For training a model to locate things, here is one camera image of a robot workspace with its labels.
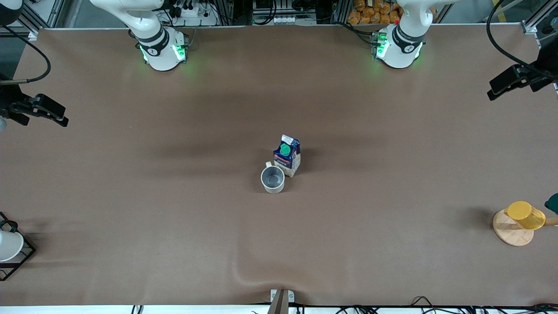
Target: metal mug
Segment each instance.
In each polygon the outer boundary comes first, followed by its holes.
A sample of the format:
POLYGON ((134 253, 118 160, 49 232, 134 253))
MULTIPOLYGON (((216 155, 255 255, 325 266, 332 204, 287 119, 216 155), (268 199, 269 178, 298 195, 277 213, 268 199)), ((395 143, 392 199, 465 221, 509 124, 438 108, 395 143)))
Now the metal mug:
POLYGON ((277 194, 285 187, 285 173, 281 168, 272 165, 270 161, 266 162, 261 179, 267 193, 277 194))
POLYGON ((11 226, 9 231, 0 230, 0 261, 11 260, 23 248, 23 236, 17 232, 17 223, 11 220, 0 221, 0 228, 5 224, 11 226))

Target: wooden coaster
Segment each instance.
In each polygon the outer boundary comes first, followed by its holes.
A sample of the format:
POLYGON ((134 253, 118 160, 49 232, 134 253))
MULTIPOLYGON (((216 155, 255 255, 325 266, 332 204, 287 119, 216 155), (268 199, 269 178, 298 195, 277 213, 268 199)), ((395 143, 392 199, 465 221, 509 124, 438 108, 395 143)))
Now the wooden coaster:
POLYGON ((492 218, 494 232, 506 244, 524 246, 533 240, 535 234, 532 230, 521 229, 517 223, 506 216, 504 210, 497 212, 492 218))

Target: milk carton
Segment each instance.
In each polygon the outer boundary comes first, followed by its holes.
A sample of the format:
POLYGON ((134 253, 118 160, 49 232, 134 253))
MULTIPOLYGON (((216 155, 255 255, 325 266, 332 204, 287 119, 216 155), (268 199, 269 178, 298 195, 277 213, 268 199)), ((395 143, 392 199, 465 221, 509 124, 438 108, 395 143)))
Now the milk carton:
POLYGON ((283 134, 279 148, 273 151, 273 163, 292 178, 300 165, 300 142, 283 134))

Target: bread roll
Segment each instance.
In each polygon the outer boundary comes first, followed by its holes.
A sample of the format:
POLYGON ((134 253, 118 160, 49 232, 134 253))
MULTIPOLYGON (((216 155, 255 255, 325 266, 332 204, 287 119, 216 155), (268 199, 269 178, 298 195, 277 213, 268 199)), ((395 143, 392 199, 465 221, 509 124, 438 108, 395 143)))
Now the bread roll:
POLYGON ((386 4, 383 0, 374 0, 374 11, 379 12, 386 4))
POLYGON ((397 14, 397 11, 391 11, 389 13, 389 22, 394 24, 396 21, 399 21, 399 14, 397 14))
POLYGON ((384 6, 383 6, 383 8, 381 8, 381 9, 379 10, 379 12, 380 12, 380 14, 385 14, 385 15, 387 15, 387 14, 389 14, 390 9, 391 9, 391 3, 389 3, 389 2, 384 2, 384 6))
POLYGON ((380 23, 380 13, 376 12, 373 16, 370 17, 370 23, 380 23))
POLYGON ((438 11, 436 10, 435 7, 430 7, 430 11, 432 11, 432 21, 436 22, 436 20, 438 19, 438 11))
POLYGON ((351 11, 349 17, 347 18, 347 23, 351 25, 358 24, 360 22, 360 13, 357 11, 351 11))
POLYGON ((389 16, 386 14, 380 15, 380 24, 389 24, 389 16))
POLYGON ((354 9, 358 12, 362 12, 366 8, 366 3, 364 0, 353 0, 354 9))
POLYGON ((374 12, 374 8, 366 7, 366 9, 362 11, 362 17, 371 18, 375 13, 376 12, 374 12))

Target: cable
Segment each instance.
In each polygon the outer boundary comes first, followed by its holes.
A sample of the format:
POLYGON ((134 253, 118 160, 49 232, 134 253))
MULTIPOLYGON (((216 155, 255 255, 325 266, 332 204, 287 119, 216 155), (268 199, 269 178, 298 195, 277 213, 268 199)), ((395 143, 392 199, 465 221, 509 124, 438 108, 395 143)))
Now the cable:
POLYGON ((275 18, 275 14, 277 13, 277 3, 275 2, 275 0, 270 0, 271 1, 271 6, 270 6, 270 15, 263 21, 263 22, 254 22, 252 21, 253 24, 256 25, 266 25, 269 22, 273 21, 273 19, 275 18))
POLYGON ((342 308, 341 308, 340 310, 338 310, 335 314, 340 314, 341 312, 344 312, 345 314, 349 314, 349 313, 347 313, 347 311, 346 311, 345 309, 346 309, 345 307, 342 307, 342 308))
POLYGON ((496 5, 494 5, 494 8, 492 8, 492 11, 490 12, 490 14, 488 15, 488 19, 487 19, 487 35, 488 35, 488 39, 490 40, 490 42, 492 43, 492 45, 494 46, 494 48, 496 48, 496 50, 498 50, 501 54, 503 54, 504 56, 512 59, 513 61, 523 65, 525 68, 534 71, 536 73, 539 73, 541 75, 544 75, 546 77, 551 78, 552 80, 558 80, 558 76, 548 72, 548 71, 541 71, 537 68, 535 68, 534 66, 526 63, 525 61, 513 56, 512 54, 510 54, 509 52, 505 51, 502 47, 500 47, 496 41, 494 40, 494 37, 492 36, 492 32, 490 31, 490 21, 492 20, 492 18, 494 17, 494 14, 496 13, 497 8, 504 2, 505 0, 499 0, 498 3, 496 3, 496 5))
POLYGON ((25 83, 31 83, 31 82, 36 82, 38 80, 42 80, 44 79, 49 73, 50 73, 50 60, 48 59, 48 57, 42 53, 41 50, 39 50, 39 48, 35 47, 34 44, 30 43, 27 39, 21 37, 18 33, 14 32, 11 28, 9 28, 8 26, 4 26, 4 28, 12 33, 15 37, 21 39, 25 44, 30 45, 31 48, 33 48, 35 51, 37 51, 43 58, 45 58, 46 61, 46 70, 43 74, 39 75, 36 78, 31 78, 31 79, 20 79, 20 80, 3 80, 0 81, 0 85, 16 85, 16 84, 25 84, 25 83))
POLYGON ((355 35, 356 35, 358 38, 360 38, 360 40, 364 41, 364 42, 367 43, 368 45, 378 46, 377 43, 368 41, 367 39, 365 39, 365 38, 363 38, 363 37, 361 36, 361 34, 362 34, 362 35, 372 36, 372 32, 359 31, 359 30, 355 29, 352 25, 345 24, 345 23, 343 23, 343 22, 332 22, 332 24, 338 24, 338 25, 341 25, 341 26, 345 27, 345 28, 348 29, 349 31, 355 33, 355 35))
POLYGON ((331 18, 331 15, 328 17, 324 17, 324 18, 305 18, 305 21, 323 21, 323 20, 329 20, 331 18))
POLYGON ((191 47, 194 44, 194 39, 196 39, 196 32, 198 31, 198 27, 194 27, 194 34, 192 35, 192 40, 188 43, 188 47, 191 47))
POLYGON ((165 14, 167 14, 167 17, 169 18, 169 22, 170 22, 170 24, 171 24, 171 27, 174 27, 174 25, 173 25, 173 23, 172 23, 172 17, 171 17, 171 15, 167 12, 166 9, 157 9, 157 10, 154 10, 154 11, 163 11, 165 14))
POLYGON ((141 314, 143 312, 143 305, 138 306, 138 311, 136 313, 136 305, 132 306, 132 313, 131 314, 141 314))
POLYGON ((434 305, 432 305, 432 302, 430 302, 430 300, 428 300, 428 298, 425 297, 425 296, 418 296, 418 297, 415 297, 409 306, 410 306, 410 307, 411 307, 411 306, 414 306, 415 304, 417 304, 417 303, 418 303, 419 301, 421 301, 421 300, 426 301, 426 303, 428 303, 428 305, 431 307, 431 309, 429 309, 429 310, 427 310, 427 311, 424 311, 424 310, 423 310, 422 314, 427 314, 428 312, 432 312, 432 311, 434 311, 434 314, 437 314, 436 311, 445 312, 445 313, 450 313, 450 314, 463 314, 463 311, 462 311, 461 309, 459 309, 459 310, 461 311, 461 313, 457 313, 457 312, 452 312, 452 311, 445 310, 445 309, 443 309, 443 308, 434 307, 434 305))
POLYGON ((209 4, 209 6, 211 7, 211 11, 217 13, 220 17, 224 18, 225 20, 229 20, 231 22, 234 22, 233 18, 224 16, 223 14, 221 14, 221 12, 219 12, 219 9, 217 9, 216 7, 214 8, 212 4, 209 4))

